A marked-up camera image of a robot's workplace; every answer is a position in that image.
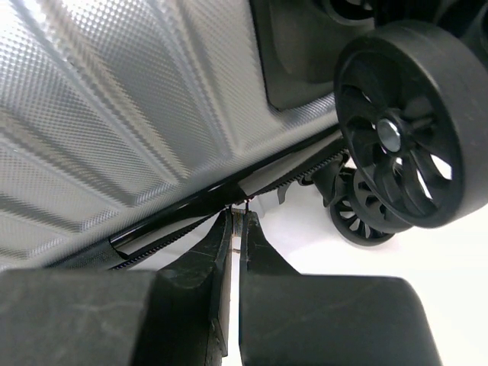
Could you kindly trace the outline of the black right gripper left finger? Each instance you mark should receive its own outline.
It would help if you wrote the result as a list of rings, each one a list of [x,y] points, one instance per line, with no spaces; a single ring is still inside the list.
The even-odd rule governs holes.
[[[3,365],[219,365],[228,353],[225,210],[158,271],[11,270],[1,276]]]

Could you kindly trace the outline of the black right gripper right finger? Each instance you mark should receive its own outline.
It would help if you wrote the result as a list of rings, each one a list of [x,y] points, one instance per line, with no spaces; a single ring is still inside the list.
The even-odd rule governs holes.
[[[245,365],[439,365],[419,296],[402,278],[301,274],[243,217],[239,350]]]

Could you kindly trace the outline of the grey suitcase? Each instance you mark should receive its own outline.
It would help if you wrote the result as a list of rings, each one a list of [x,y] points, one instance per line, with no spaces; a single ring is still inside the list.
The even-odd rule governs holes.
[[[485,1],[3,1],[1,269],[127,268],[290,183],[487,203]]]

